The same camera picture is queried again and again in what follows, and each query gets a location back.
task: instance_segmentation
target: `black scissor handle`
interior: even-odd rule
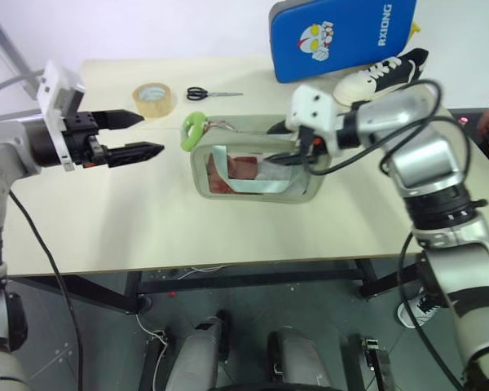
[[[188,100],[202,100],[209,96],[209,92],[201,87],[189,87],[187,88]]]

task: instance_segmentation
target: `scissors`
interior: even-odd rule
[[[187,89],[188,100],[202,100],[209,96],[237,96],[242,95],[240,92],[208,92],[201,87],[190,87]]]

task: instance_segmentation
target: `gray floor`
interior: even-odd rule
[[[383,275],[393,270],[394,260],[378,260],[376,268]],[[125,282],[124,274],[89,278],[120,291]],[[62,298],[18,283],[11,283],[11,287],[22,295],[28,316],[29,339],[17,356],[33,389],[74,390],[75,343]],[[219,368],[219,385],[265,380],[267,335],[289,325],[314,339],[338,389],[346,390],[355,382],[346,378],[341,354],[348,337],[355,334],[374,336],[390,351],[400,390],[452,389],[416,333],[404,330],[395,321],[394,310],[399,303],[396,290],[364,301],[355,295],[355,283],[333,281],[198,290],[178,292],[175,297],[153,295],[152,299],[153,307],[142,321],[150,328],[168,327],[176,341],[163,362],[159,384],[164,383],[185,336],[204,317],[224,308],[232,313],[234,329],[230,358]],[[147,336],[134,316],[81,302],[76,302],[75,307],[85,346],[86,390],[136,390]],[[441,310],[425,325],[425,331],[459,375],[462,366],[447,311]],[[366,389],[377,390],[372,373],[364,365],[362,368]]]

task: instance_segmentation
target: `white table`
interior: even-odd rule
[[[177,107],[165,118],[101,134],[100,141],[110,147],[134,141],[164,144],[165,150],[148,162],[71,173],[56,167],[14,185],[63,273],[399,252],[411,223],[393,183],[377,169],[380,152],[327,177],[305,204],[207,200],[197,193],[190,156],[179,147],[178,126],[195,110],[209,116],[286,113],[298,83],[277,83],[268,57],[91,60],[81,75],[87,87],[82,110],[135,110],[132,91],[151,81],[170,86]],[[338,76],[305,82],[331,91]],[[244,95],[191,103],[183,96],[189,86]],[[460,135],[449,125],[438,128],[452,134],[461,151]],[[467,184],[474,199],[489,200],[489,162],[476,147]],[[482,212],[489,224],[489,206]],[[410,252],[416,251],[413,244]],[[12,204],[4,260],[10,275],[52,273]]]

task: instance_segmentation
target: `green handle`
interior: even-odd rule
[[[181,148],[190,152],[203,137],[203,129],[207,121],[202,112],[191,112],[183,122],[181,132]]]

